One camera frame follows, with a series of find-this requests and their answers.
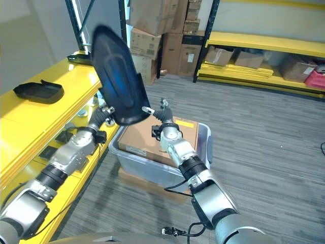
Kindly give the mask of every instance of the cable connector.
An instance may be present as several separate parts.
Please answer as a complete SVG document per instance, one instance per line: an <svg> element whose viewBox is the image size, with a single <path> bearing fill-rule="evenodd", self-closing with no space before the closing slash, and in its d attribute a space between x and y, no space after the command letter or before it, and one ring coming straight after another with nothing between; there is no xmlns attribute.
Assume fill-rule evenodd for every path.
<svg viewBox="0 0 325 244"><path fill-rule="evenodd" d="M176 229L174 227L172 227L172 228L170 228L170 227L164 227L161 230L161 234L162 235L173 235L174 237L176 237L176 236L179 236L179 235L186 234L186 231L179 230L179 229Z"/></svg>

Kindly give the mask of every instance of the gray wall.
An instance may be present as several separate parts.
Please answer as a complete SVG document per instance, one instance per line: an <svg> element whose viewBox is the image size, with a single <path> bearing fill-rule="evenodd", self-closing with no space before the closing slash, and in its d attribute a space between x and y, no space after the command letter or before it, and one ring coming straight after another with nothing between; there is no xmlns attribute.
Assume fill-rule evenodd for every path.
<svg viewBox="0 0 325 244"><path fill-rule="evenodd" d="M325 4L324 0L292 0ZM205 29L212 0L203 0L200 29ZM213 30L325 42L325 11L284 5L220 1Z"/></svg>
<svg viewBox="0 0 325 244"><path fill-rule="evenodd" d="M89 2L80 0L83 14ZM90 36L98 23L120 33L118 0L95 1ZM78 50L65 1L0 0L0 47L1 95Z"/></svg>

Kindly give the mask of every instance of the cardboard box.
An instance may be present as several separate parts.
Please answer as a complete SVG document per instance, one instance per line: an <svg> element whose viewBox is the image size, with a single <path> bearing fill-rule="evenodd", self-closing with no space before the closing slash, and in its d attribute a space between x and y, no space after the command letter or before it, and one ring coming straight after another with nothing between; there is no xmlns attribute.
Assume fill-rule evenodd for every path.
<svg viewBox="0 0 325 244"><path fill-rule="evenodd" d="M132 54L132 59L137 72L141 74L143 83L152 85L157 76L157 61L135 54Z"/></svg>
<svg viewBox="0 0 325 244"><path fill-rule="evenodd" d="M201 45L182 44L178 75L193 76L199 59L200 51Z"/></svg>
<svg viewBox="0 0 325 244"><path fill-rule="evenodd" d="M307 57L290 54L279 66L279 72L285 80L305 82L317 64Z"/></svg>
<svg viewBox="0 0 325 244"><path fill-rule="evenodd" d="M157 58L161 36L153 36L137 28L131 30L130 51L132 54Z"/></svg>
<svg viewBox="0 0 325 244"><path fill-rule="evenodd" d="M199 30L200 20L186 20L184 23L184 34L196 34Z"/></svg>
<svg viewBox="0 0 325 244"><path fill-rule="evenodd" d="M166 197L166 198L169 198L169 199L176 201L178 203L184 203L188 199L187 196L175 194L172 192L167 192L164 190L164 187L162 187L156 183L153 183L153 182L147 181L143 178L129 174L129 173L125 172L122 167L118 170L118 176L126 184L128 184L132 187L140 188L140 189L148 192L149 194L156 194L156 195L162 196L164 198Z"/></svg>
<svg viewBox="0 0 325 244"><path fill-rule="evenodd" d="M235 65L258 69L261 66L263 60L264 57L262 55L240 51Z"/></svg>
<svg viewBox="0 0 325 244"><path fill-rule="evenodd" d="M169 74L177 75L182 40L183 34L167 33L164 35L161 69L167 70Z"/></svg>
<svg viewBox="0 0 325 244"><path fill-rule="evenodd" d="M205 57L205 60L214 65L225 66L228 64L233 53L234 50L227 51L225 49L215 48L214 46L210 46L207 56Z"/></svg>
<svg viewBox="0 0 325 244"><path fill-rule="evenodd" d="M184 22L186 18L187 0L179 0L174 21L169 33L183 33Z"/></svg>
<svg viewBox="0 0 325 244"><path fill-rule="evenodd" d="M179 125L184 139L196 150L199 123L177 117L174 117L174 122ZM151 137L151 126L155 125L161 125L161 122L150 116L140 123L129 126L118 139L118 147L120 150L175 167L168 153L160 147L160 142Z"/></svg>
<svg viewBox="0 0 325 244"><path fill-rule="evenodd" d="M197 2L189 2L188 3L188 9L199 10L200 7L201 7L201 3L197 3Z"/></svg>
<svg viewBox="0 0 325 244"><path fill-rule="evenodd" d="M198 18L199 9L188 9L186 20L196 20Z"/></svg>
<svg viewBox="0 0 325 244"><path fill-rule="evenodd" d="M158 36L170 31L178 0L132 0L130 24Z"/></svg>

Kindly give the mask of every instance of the clear plastic bin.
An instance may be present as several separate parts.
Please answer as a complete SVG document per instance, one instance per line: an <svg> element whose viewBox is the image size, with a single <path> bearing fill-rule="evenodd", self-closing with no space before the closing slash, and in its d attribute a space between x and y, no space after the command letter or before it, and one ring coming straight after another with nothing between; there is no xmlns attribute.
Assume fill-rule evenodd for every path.
<svg viewBox="0 0 325 244"><path fill-rule="evenodd" d="M170 187L184 180L184 177L177 168L119 150L117 141L125 129L126 127L119 128L108 148L111 153L117 155L123 169L127 173L136 175L163 187ZM210 168L213 157L211 130L207 125L202 123L199 123L197 153L200 159L206 164L207 168ZM187 185L184 184L174 190L183 192L186 189Z"/></svg>

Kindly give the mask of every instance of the white label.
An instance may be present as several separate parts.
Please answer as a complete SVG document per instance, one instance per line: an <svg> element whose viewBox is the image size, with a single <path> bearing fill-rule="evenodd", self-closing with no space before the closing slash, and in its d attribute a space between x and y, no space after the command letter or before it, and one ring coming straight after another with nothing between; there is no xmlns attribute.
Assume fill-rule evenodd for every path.
<svg viewBox="0 0 325 244"><path fill-rule="evenodd" d="M314 70L314 68L312 68L312 67L308 67L308 68L305 70L304 74L305 74L305 75L310 75L310 73L313 72L313 70Z"/></svg>
<svg viewBox="0 0 325 244"><path fill-rule="evenodd" d="M215 64L218 62L220 56L221 56L221 50L219 49L213 61Z"/></svg>
<svg viewBox="0 0 325 244"><path fill-rule="evenodd" d="M194 53L189 53L188 58L187 58L187 62L188 63L193 63L193 59L194 59Z"/></svg>
<svg viewBox="0 0 325 244"><path fill-rule="evenodd" d="M147 156L147 152L132 146L126 146L126 150L129 151L130 153L142 155L142 156Z"/></svg>

